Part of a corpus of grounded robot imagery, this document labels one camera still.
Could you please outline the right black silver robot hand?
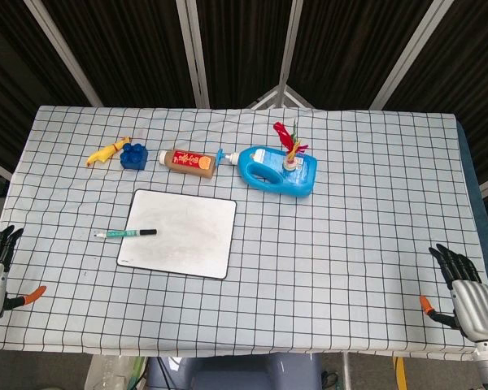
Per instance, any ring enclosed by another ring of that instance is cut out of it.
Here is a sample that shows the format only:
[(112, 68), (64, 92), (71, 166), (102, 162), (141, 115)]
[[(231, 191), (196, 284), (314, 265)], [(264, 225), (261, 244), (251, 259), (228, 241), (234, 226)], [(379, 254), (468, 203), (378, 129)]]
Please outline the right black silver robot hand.
[(484, 284), (473, 262), (461, 253), (437, 244), (429, 248), (437, 261), (450, 292), (451, 315), (436, 311), (427, 297), (420, 296), (424, 314), (436, 323), (460, 331), (473, 343), (488, 342), (488, 285)]

